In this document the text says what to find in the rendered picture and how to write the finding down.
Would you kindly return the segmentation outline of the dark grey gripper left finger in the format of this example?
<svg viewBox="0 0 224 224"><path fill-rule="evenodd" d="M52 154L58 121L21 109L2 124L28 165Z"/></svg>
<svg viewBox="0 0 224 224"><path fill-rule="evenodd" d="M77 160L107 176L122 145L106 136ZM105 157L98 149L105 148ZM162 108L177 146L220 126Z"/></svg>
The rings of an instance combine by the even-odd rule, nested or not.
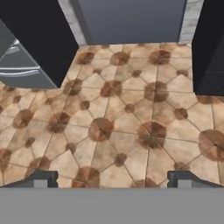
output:
<svg viewBox="0 0 224 224"><path fill-rule="evenodd" d="M7 184L4 187L20 187L20 188L57 188L59 174L56 171L36 170L29 177Z"/></svg>

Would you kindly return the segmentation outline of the black fridge housing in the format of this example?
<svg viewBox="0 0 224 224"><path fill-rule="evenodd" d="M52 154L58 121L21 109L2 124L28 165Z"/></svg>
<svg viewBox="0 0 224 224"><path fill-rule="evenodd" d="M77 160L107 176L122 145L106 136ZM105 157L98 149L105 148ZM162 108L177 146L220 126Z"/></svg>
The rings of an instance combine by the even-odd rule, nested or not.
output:
<svg viewBox="0 0 224 224"><path fill-rule="evenodd" d="M0 19L60 88L79 46L59 0L0 0Z"/></svg>

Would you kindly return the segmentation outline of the grey fridge door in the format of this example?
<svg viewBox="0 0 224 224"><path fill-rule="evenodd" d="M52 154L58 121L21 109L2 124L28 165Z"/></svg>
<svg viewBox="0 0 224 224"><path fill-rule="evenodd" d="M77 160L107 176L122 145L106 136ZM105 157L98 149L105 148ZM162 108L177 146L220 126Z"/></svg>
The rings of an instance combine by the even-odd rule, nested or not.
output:
<svg viewBox="0 0 224 224"><path fill-rule="evenodd" d="M17 39L10 29L0 19L0 41L4 43L11 43ZM0 81L10 87L14 88L36 88L36 89L54 89L57 86L46 75L44 70L36 62L36 60L26 51L24 46L20 43L16 52L7 53L0 59L0 67L39 67L35 74L28 74L25 76L2 77Z"/></svg>

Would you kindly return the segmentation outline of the dark grey cupboard front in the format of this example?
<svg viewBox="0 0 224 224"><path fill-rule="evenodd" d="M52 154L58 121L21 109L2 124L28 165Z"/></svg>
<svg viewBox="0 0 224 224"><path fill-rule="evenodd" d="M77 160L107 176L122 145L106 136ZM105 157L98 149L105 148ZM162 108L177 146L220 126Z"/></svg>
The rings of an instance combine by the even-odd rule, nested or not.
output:
<svg viewBox="0 0 224 224"><path fill-rule="evenodd" d="M69 0L90 45L177 42L186 0Z"/></svg>

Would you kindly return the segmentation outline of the black tall cupboard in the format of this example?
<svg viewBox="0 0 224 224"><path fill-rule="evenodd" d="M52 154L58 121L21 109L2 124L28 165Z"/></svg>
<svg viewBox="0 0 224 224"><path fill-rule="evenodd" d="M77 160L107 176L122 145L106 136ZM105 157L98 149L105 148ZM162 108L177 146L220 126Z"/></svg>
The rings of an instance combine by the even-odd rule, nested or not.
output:
<svg viewBox="0 0 224 224"><path fill-rule="evenodd" d="M205 0L192 40L196 95L224 96L224 0Z"/></svg>

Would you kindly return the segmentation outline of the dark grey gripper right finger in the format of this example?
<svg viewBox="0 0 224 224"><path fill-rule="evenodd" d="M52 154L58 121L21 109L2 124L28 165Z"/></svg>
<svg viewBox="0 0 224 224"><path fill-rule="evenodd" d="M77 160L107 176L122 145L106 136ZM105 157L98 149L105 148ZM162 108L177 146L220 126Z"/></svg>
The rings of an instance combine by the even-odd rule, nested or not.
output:
<svg viewBox="0 0 224 224"><path fill-rule="evenodd" d="M208 188L221 187L219 184L215 184L210 181L206 181L194 175L190 171L168 171L167 172L168 188Z"/></svg>

